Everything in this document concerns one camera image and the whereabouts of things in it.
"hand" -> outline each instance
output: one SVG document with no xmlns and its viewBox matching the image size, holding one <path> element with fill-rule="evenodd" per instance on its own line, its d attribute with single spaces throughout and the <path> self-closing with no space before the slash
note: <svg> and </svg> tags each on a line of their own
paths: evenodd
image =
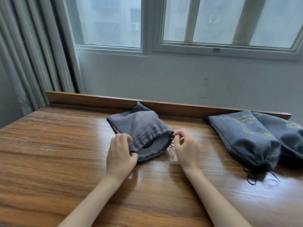
<svg viewBox="0 0 303 227">
<path fill-rule="evenodd" d="M 199 169 L 200 149 L 197 141 L 184 130 L 175 132 L 173 136 L 176 155 L 184 172 Z"/>
<path fill-rule="evenodd" d="M 118 182 L 123 180 L 130 174 L 137 164 L 138 154 L 129 154 L 128 142 L 132 138 L 128 134 L 116 134 L 111 140 L 106 158 L 106 176 L 109 176 Z"/>
</svg>

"forearm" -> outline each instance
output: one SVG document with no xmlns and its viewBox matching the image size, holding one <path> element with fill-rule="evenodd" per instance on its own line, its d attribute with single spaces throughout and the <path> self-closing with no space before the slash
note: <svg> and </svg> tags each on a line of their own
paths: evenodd
<svg viewBox="0 0 303 227">
<path fill-rule="evenodd" d="M 200 169 L 184 171 L 215 227 L 251 227 L 244 217 L 207 180 Z"/>
<path fill-rule="evenodd" d="M 91 227 L 100 211 L 120 185 L 121 182 L 105 176 L 58 227 Z"/>
</svg>

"curtain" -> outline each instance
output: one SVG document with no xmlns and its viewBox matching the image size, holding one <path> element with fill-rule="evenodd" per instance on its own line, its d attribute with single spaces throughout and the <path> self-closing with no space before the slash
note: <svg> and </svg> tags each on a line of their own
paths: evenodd
<svg viewBox="0 0 303 227">
<path fill-rule="evenodd" d="M 83 93 L 65 0 L 0 0 L 0 58 L 24 115 L 45 91 Z"/>
</svg>

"drawstring bag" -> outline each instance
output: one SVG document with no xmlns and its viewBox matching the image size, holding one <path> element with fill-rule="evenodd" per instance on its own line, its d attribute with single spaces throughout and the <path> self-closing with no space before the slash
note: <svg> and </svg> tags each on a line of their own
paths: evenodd
<svg viewBox="0 0 303 227">
<path fill-rule="evenodd" d="M 229 154 L 243 168 L 249 168 L 247 180 L 256 184 L 256 174 L 275 172 L 279 160 L 279 141 L 253 116 L 241 111 L 218 116 L 208 116 L 210 124 L 219 134 Z"/>
<path fill-rule="evenodd" d="M 132 137 L 128 147 L 130 152 L 138 154 L 138 162 L 161 155 L 172 143 L 174 132 L 140 102 L 132 110 L 106 119 L 116 134 L 126 133 Z"/>
<path fill-rule="evenodd" d="M 303 127 L 275 116 L 253 113 L 281 144 L 279 164 L 290 168 L 303 167 Z"/>
</svg>

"wood grain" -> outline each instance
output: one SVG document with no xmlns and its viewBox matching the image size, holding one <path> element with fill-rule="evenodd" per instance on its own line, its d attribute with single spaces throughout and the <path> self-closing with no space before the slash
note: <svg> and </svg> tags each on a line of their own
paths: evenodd
<svg viewBox="0 0 303 227">
<path fill-rule="evenodd" d="M 158 115 L 174 117 L 190 117 L 203 119 L 206 116 L 221 115 L 243 111 L 225 107 L 209 107 L 192 104 L 166 103 L 140 99 L 125 99 L 106 96 L 94 96 L 66 92 L 45 92 L 50 104 L 61 104 L 70 106 L 82 106 L 92 108 L 119 108 L 125 111 L 134 108 L 137 101 L 145 107 L 154 110 Z M 277 116 L 283 119 L 290 119 L 291 114 L 282 112 L 254 111 Z"/>
<path fill-rule="evenodd" d="M 47 106 L 0 129 L 0 225 L 57 226 L 97 185 L 114 137 L 106 117 L 74 107 Z M 278 168 L 247 183 L 241 165 L 201 119 L 160 117 L 188 129 L 201 147 L 206 177 L 255 227 L 301 227 L 303 177 Z M 139 163 L 93 226 L 212 226 L 173 149 Z"/>
</svg>

